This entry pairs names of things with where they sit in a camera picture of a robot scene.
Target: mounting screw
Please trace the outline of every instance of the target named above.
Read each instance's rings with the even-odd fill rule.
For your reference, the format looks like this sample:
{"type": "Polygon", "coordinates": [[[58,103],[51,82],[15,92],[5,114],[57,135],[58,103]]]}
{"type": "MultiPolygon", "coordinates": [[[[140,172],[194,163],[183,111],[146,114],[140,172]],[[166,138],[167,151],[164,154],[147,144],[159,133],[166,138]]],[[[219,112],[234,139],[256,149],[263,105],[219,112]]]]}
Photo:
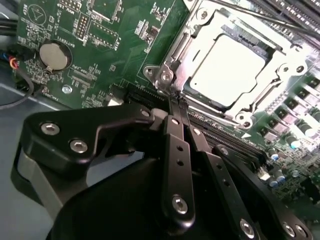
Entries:
{"type": "Polygon", "coordinates": [[[180,196],[173,197],[172,206],[179,214],[186,214],[188,212],[188,205],[180,196]]]}
{"type": "Polygon", "coordinates": [[[301,226],[295,225],[295,228],[298,230],[299,233],[301,233],[302,236],[304,236],[305,238],[307,237],[305,230],[301,226]]]}
{"type": "Polygon", "coordinates": [[[198,136],[201,135],[201,132],[199,129],[194,128],[193,131],[195,132],[195,134],[197,134],[198,136]]]}
{"type": "Polygon", "coordinates": [[[282,227],[283,227],[283,229],[285,230],[285,232],[286,232],[289,236],[291,236],[291,237],[293,237],[293,238],[296,236],[295,231],[292,229],[292,227],[290,227],[290,226],[288,225],[288,223],[284,222],[284,223],[282,224],[282,227]]]}
{"type": "Polygon", "coordinates": [[[141,110],[141,113],[145,117],[150,117],[150,114],[147,111],[141,110]]]}
{"type": "Polygon", "coordinates": [[[207,18],[208,18],[208,11],[207,9],[205,9],[204,7],[203,8],[200,8],[197,12],[196,12],[196,19],[199,20],[199,21],[206,21],[207,18]]]}
{"type": "Polygon", "coordinates": [[[42,124],[41,130],[45,135],[50,136],[54,136],[60,133],[60,128],[58,127],[58,125],[49,122],[42,124]]]}
{"type": "Polygon", "coordinates": [[[78,154],[83,154],[88,150],[88,145],[82,140],[73,140],[70,142],[70,148],[78,154]]]}
{"type": "Polygon", "coordinates": [[[229,152],[227,149],[225,149],[224,147],[220,148],[221,152],[224,154],[224,155],[229,155],[229,152]]]}
{"type": "Polygon", "coordinates": [[[178,122],[178,120],[177,119],[174,119],[174,118],[172,118],[172,120],[171,120],[175,125],[179,125],[179,122],[178,122]]]}
{"type": "Polygon", "coordinates": [[[255,231],[252,226],[244,219],[240,220],[240,227],[248,238],[253,239],[255,237],[255,231]]]}
{"type": "Polygon", "coordinates": [[[174,76],[170,72],[163,71],[161,74],[161,79],[163,81],[171,81],[174,76]]]}
{"type": "Polygon", "coordinates": [[[64,94],[71,94],[72,93],[72,87],[70,87],[69,85],[63,85],[62,87],[62,92],[64,94]]]}

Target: cable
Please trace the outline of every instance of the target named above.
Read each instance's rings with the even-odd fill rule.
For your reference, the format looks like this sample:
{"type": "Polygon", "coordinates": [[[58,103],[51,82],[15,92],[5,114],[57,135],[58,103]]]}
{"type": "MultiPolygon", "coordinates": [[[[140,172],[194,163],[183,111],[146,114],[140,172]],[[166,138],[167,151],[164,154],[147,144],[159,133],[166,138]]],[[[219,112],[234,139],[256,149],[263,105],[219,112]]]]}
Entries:
{"type": "Polygon", "coordinates": [[[258,12],[255,12],[255,11],[249,10],[247,8],[244,8],[244,7],[241,7],[241,6],[237,6],[235,4],[231,4],[231,3],[228,3],[228,2],[225,2],[225,1],[222,1],[222,0],[210,0],[210,1],[213,2],[213,3],[219,4],[219,5],[225,6],[227,8],[233,9],[235,11],[251,15],[253,17],[256,17],[257,19],[268,21],[270,23],[277,24],[279,26],[283,26],[283,27],[285,27],[287,29],[290,29],[292,31],[295,31],[297,33],[302,33],[302,34],[308,35],[308,36],[313,37],[313,38],[315,38],[315,39],[320,41],[320,34],[317,33],[317,32],[314,32],[312,30],[304,29],[304,28],[302,28],[302,27],[300,27],[298,25],[294,25],[294,24],[291,24],[291,23],[288,23],[288,22],[285,22],[285,21],[277,20],[277,19],[274,19],[272,17],[260,14],[258,12]]]}
{"type": "Polygon", "coordinates": [[[10,20],[5,18],[0,18],[0,26],[5,27],[17,27],[18,21],[17,20],[10,20]]]}
{"type": "Polygon", "coordinates": [[[17,29],[16,28],[0,27],[0,35],[2,35],[2,36],[16,36],[17,29]]]}
{"type": "Polygon", "coordinates": [[[17,65],[17,59],[15,57],[12,57],[9,61],[10,63],[10,67],[13,69],[18,69],[18,65],[17,65]]]}
{"type": "Polygon", "coordinates": [[[14,107],[24,103],[26,100],[28,100],[29,97],[31,97],[31,95],[35,91],[35,85],[34,85],[34,83],[32,82],[31,78],[28,76],[27,73],[25,73],[20,68],[17,68],[15,70],[15,72],[17,74],[19,74],[27,82],[27,84],[29,86],[28,92],[24,95],[23,98],[21,98],[21,99],[19,99],[17,101],[14,101],[14,102],[11,102],[11,103],[8,103],[8,104],[4,104],[4,105],[0,105],[0,110],[11,109],[11,108],[14,108],[14,107]]]}

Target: motherboard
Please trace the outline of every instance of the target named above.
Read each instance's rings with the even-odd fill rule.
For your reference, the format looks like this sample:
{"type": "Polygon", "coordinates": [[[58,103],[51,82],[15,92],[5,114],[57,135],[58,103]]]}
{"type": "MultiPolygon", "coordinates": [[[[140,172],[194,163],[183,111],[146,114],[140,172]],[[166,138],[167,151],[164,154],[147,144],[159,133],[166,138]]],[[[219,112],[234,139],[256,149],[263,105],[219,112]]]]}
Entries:
{"type": "MultiPolygon", "coordinates": [[[[320,29],[316,0],[224,3],[320,29]]],[[[280,199],[320,203],[317,39],[209,0],[21,0],[17,36],[46,97],[79,109],[121,104],[114,89],[179,92],[213,143],[265,153],[256,172],[280,199]]]]}

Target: electrolytic capacitor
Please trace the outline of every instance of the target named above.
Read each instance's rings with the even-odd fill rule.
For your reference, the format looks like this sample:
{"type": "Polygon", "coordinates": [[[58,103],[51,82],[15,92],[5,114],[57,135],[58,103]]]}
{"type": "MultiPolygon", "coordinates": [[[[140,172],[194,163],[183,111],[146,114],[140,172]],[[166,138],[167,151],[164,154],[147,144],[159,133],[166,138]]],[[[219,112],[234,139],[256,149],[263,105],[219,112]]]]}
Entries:
{"type": "Polygon", "coordinates": [[[315,112],[314,114],[312,114],[312,117],[318,122],[320,123],[320,111],[315,112]]]}
{"type": "Polygon", "coordinates": [[[274,148],[269,148],[268,154],[273,161],[277,161],[279,159],[279,155],[274,148]]]}
{"type": "Polygon", "coordinates": [[[281,170],[278,170],[274,173],[274,178],[278,183],[283,183],[286,180],[286,177],[284,176],[281,170]]]}
{"type": "Polygon", "coordinates": [[[278,186],[278,182],[273,176],[269,178],[268,182],[271,188],[275,188],[276,186],[278,186]]]}
{"type": "Polygon", "coordinates": [[[299,126],[299,129],[301,130],[301,132],[303,132],[303,134],[308,137],[311,138],[313,137],[317,131],[315,129],[313,129],[309,124],[307,123],[303,123],[299,126]]]}
{"type": "Polygon", "coordinates": [[[292,149],[297,149],[301,146],[301,143],[295,136],[289,135],[285,138],[285,141],[290,145],[292,149]]]}

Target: black clamp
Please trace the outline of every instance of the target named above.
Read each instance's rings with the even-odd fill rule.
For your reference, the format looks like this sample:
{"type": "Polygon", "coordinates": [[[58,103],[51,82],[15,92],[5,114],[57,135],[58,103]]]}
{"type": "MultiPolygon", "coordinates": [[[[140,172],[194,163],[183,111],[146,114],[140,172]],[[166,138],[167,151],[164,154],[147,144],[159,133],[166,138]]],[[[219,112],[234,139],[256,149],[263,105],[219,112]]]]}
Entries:
{"type": "Polygon", "coordinates": [[[30,181],[37,193],[34,195],[39,196],[47,209],[45,195],[39,194],[43,188],[34,182],[36,178],[32,174],[46,177],[43,182],[58,190],[55,192],[57,197],[50,198],[63,199],[56,204],[53,214],[56,216],[59,206],[62,208],[72,197],[67,194],[66,186],[77,189],[75,194],[86,188],[83,178],[94,158],[101,153],[102,143],[108,152],[114,139],[133,132],[140,137],[130,145],[150,153],[148,148],[152,144],[148,142],[162,137],[163,145],[159,146],[163,148],[158,156],[163,162],[159,207],[167,222],[167,233],[188,234],[197,221],[193,164],[200,163],[203,174],[215,188],[234,239],[258,240],[261,235],[267,239],[313,239],[308,228],[271,194],[233,151],[222,145],[214,149],[208,145],[204,134],[190,125],[183,103],[176,100],[170,103],[171,111],[163,120],[160,132],[150,130],[155,117],[149,109],[138,104],[34,114],[24,122],[20,139],[23,154],[17,154],[14,169],[20,169],[20,174],[23,172],[24,184],[30,181]],[[252,199],[241,195],[240,188],[246,188],[251,196],[255,196],[256,209],[248,207],[252,199]],[[254,211],[261,213],[257,217],[254,211]]]}

